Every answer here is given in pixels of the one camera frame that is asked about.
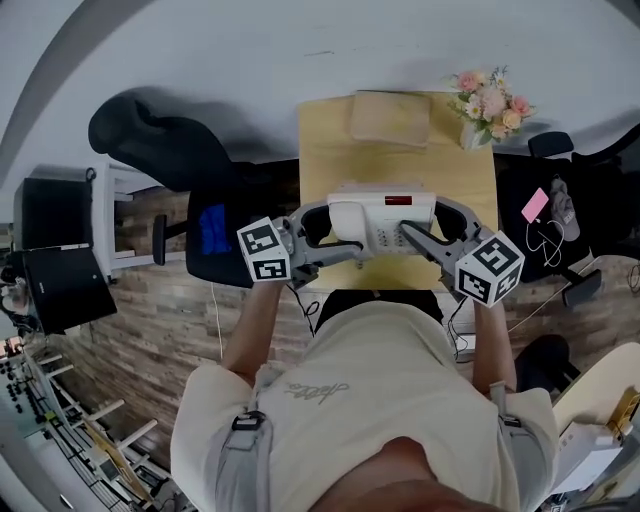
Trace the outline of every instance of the beige pillow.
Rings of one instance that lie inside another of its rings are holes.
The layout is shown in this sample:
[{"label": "beige pillow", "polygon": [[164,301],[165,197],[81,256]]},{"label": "beige pillow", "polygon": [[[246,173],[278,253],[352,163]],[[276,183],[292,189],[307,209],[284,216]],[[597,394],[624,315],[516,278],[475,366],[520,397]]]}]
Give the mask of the beige pillow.
[{"label": "beige pillow", "polygon": [[351,136],[362,141],[425,147],[430,108],[426,96],[359,91],[353,102]]}]

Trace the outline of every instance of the flower vase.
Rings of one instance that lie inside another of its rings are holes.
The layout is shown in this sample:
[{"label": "flower vase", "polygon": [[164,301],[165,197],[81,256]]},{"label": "flower vase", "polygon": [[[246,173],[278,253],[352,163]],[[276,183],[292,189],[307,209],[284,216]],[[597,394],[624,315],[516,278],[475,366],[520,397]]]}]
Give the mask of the flower vase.
[{"label": "flower vase", "polygon": [[486,146],[490,137],[485,137],[485,132],[476,131],[476,127],[473,123],[465,122],[460,134],[460,146],[465,151],[472,151]]}]

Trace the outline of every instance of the flower bouquet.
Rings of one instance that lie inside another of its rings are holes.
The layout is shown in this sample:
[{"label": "flower bouquet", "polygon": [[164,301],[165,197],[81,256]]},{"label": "flower bouquet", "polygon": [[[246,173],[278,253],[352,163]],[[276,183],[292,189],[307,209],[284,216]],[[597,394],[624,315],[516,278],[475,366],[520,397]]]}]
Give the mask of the flower bouquet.
[{"label": "flower bouquet", "polygon": [[535,114],[524,96],[513,96],[505,74],[507,67],[496,68],[487,76],[482,71],[453,75],[460,92],[449,107],[465,121],[460,136],[464,149],[475,149],[491,140],[502,141],[518,133],[522,121]]}]

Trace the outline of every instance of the beige t-shirt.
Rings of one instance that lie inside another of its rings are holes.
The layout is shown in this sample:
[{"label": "beige t-shirt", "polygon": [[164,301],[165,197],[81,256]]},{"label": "beige t-shirt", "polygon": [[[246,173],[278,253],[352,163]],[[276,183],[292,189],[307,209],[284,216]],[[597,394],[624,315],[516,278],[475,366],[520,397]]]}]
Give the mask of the beige t-shirt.
[{"label": "beige t-shirt", "polygon": [[[171,472],[203,512],[215,510],[207,492],[215,475],[203,470],[209,442],[250,396],[242,379],[216,365],[198,368],[187,382]],[[444,485],[520,510],[497,407],[458,375],[442,327],[412,306],[371,302],[327,321],[303,361],[262,391],[259,409],[274,429],[274,512],[308,510],[340,477],[398,437],[422,445]],[[558,434],[549,394],[508,395],[507,410],[543,432],[543,450],[554,460]]]}]

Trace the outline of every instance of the gray backpack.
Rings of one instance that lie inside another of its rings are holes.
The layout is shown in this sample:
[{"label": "gray backpack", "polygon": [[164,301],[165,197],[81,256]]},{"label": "gray backpack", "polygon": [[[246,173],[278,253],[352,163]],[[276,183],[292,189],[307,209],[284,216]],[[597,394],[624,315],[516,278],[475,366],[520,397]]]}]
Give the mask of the gray backpack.
[{"label": "gray backpack", "polygon": [[[233,419],[213,437],[206,474],[215,475],[213,492],[216,512],[270,512],[269,454],[273,426],[257,409],[258,393],[277,374],[258,372],[247,412]],[[504,382],[491,386],[491,399],[498,407],[500,433],[515,468],[520,509],[533,510],[551,475],[551,464],[534,432],[506,412]]]}]

